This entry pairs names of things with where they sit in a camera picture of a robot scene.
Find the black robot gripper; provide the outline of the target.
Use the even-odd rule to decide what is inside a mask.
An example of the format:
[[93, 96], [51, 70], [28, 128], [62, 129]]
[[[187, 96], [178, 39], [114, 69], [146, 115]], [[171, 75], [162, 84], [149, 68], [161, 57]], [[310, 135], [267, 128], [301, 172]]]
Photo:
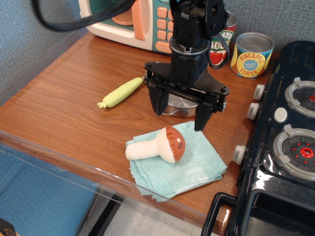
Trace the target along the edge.
[[168, 106], [169, 94], [198, 104], [195, 131], [202, 131], [212, 112], [223, 112], [229, 88], [213, 78], [208, 71], [209, 43], [187, 47], [171, 39], [171, 62], [147, 62], [146, 84], [153, 111], [160, 116]]

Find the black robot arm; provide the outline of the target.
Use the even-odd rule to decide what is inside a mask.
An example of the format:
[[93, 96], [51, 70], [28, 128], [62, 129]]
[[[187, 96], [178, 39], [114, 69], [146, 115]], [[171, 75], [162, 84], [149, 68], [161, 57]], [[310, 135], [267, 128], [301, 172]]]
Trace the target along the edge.
[[146, 63], [145, 83], [158, 116], [166, 110], [170, 94], [197, 103], [194, 128], [202, 131], [212, 113], [225, 109], [229, 94], [229, 88], [208, 71], [213, 38], [226, 45], [220, 32], [229, 14], [221, 0], [172, 0], [170, 8], [174, 23], [171, 62]]

